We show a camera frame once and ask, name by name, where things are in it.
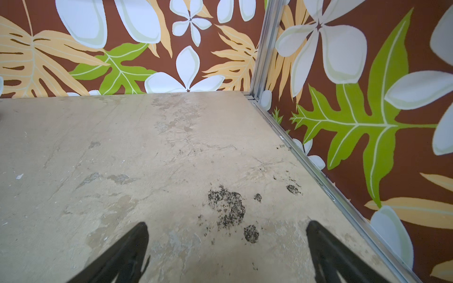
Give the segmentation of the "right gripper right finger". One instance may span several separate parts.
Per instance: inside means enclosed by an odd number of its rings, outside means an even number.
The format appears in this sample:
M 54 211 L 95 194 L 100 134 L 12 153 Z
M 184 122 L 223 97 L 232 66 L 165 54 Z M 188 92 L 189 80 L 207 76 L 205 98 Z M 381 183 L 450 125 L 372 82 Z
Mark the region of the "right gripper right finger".
M 362 261 L 317 221 L 306 228 L 317 283 L 386 283 L 388 280 Z

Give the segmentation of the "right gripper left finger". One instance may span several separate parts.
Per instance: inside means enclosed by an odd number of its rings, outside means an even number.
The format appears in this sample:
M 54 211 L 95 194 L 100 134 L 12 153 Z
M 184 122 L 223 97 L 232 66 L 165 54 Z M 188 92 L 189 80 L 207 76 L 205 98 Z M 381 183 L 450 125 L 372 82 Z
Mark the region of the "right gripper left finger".
M 71 283 L 137 283 L 144 275 L 149 232 L 139 222 L 101 256 L 74 276 Z

